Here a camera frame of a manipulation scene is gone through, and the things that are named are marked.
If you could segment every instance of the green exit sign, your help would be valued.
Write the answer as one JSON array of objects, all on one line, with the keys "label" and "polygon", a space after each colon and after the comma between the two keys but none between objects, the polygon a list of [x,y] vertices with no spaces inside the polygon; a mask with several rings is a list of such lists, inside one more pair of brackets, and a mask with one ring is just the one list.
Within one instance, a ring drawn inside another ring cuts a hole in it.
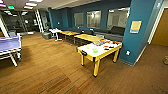
[{"label": "green exit sign", "polygon": [[8,6],[9,9],[15,9],[14,6]]}]

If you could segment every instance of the table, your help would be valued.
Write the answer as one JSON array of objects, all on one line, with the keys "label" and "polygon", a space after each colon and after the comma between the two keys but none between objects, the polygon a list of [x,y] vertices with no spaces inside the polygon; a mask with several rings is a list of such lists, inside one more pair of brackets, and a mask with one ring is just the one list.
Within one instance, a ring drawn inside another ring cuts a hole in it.
[{"label": "table", "polygon": [[58,29],[49,29],[49,31],[52,32],[52,34],[53,34],[52,37],[56,37],[56,40],[55,40],[55,41],[62,40],[62,39],[59,39],[58,34],[57,34],[57,33],[62,32],[61,30],[58,30]]},{"label": "table", "polygon": [[[108,48],[109,50],[104,50],[104,46],[108,46],[108,47],[114,47],[114,48]],[[88,58],[89,60],[91,60],[92,62],[95,62],[95,68],[94,68],[94,75],[93,76],[97,76],[98,74],[98,69],[99,69],[99,64],[100,64],[100,59],[104,58],[105,56],[115,52],[114,55],[114,59],[113,62],[115,63],[117,61],[117,56],[118,56],[118,52],[119,49],[122,47],[122,43],[120,44],[109,44],[109,43],[105,43],[101,46],[95,46],[94,44],[88,44],[88,45],[84,45],[81,47],[78,47],[78,53],[81,54],[81,63],[82,66],[84,65],[84,57]],[[97,48],[98,52],[94,53],[93,49]]]},{"label": "table", "polygon": [[14,66],[17,67],[17,63],[13,57],[16,53],[17,57],[21,59],[21,38],[20,36],[0,37],[0,60],[5,58],[11,58]]},{"label": "table", "polygon": [[101,39],[104,39],[102,37],[97,37],[97,36],[88,35],[88,34],[76,35],[74,37],[79,38],[79,39],[83,39],[83,40],[87,40],[87,41],[91,41],[91,42],[97,42]]},{"label": "table", "polygon": [[74,36],[74,35],[80,34],[80,33],[73,32],[73,31],[63,31],[60,33],[65,35],[65,40],[66,40],[66,36]]}]

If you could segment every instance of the poster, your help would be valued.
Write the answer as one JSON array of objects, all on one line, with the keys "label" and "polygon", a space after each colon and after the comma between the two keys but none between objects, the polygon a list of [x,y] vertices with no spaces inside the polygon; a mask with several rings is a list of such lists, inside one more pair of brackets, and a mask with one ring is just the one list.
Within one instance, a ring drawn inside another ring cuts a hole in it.
[{"label": "poster", "polygon": [[130,33],[138,33],[141,27],[142,21],[132,21]]}]

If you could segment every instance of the doorway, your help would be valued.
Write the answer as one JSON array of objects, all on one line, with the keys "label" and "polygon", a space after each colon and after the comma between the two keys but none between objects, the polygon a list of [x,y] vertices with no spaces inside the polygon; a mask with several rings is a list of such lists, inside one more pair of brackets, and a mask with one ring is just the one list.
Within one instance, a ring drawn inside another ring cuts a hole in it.
[{"label": "doorway", "polygon": [[168,9],[164,9],[151,44],[168,46]]}]

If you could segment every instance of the blue ping pong table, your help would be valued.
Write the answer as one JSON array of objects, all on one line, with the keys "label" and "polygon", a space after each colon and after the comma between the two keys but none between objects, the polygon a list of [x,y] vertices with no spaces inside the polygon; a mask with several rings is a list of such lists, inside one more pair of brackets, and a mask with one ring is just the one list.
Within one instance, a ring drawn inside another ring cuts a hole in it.
[{"label": "blue ping pong table", "polygon": [[17,54],[17,58],[21,59],[20,51],[21,51],[20,36],[0,37],[0,60],[5,58],[11,58],[14,66],[17,67],[14,55]]}]

